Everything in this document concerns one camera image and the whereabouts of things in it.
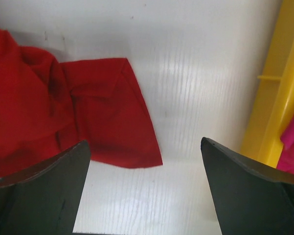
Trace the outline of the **red t-shirt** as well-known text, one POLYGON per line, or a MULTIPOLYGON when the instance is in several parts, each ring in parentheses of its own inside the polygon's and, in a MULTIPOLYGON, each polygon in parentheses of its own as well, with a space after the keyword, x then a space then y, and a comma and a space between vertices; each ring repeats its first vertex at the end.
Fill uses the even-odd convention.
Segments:
POLYGON ((83 140, 97 162, 124 168, 162 165, 128 59, 60 63, 0 29, 0 178, 83 140))

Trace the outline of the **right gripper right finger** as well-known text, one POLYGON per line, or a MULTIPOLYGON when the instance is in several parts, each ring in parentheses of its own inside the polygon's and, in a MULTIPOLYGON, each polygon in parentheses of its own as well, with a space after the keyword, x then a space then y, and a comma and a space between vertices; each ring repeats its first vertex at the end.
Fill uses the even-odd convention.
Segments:
POLYGON ((224 235, 294 235, 294 175, 203 137, 201 152, 224 235))

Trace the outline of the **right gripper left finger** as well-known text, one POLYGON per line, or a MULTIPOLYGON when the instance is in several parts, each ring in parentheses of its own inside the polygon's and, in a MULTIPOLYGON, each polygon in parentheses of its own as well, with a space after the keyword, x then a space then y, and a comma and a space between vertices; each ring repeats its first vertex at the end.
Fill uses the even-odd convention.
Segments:
POLYGON ((0 235, 71 235, 90 164, 86 141, 0 177, 0 235))

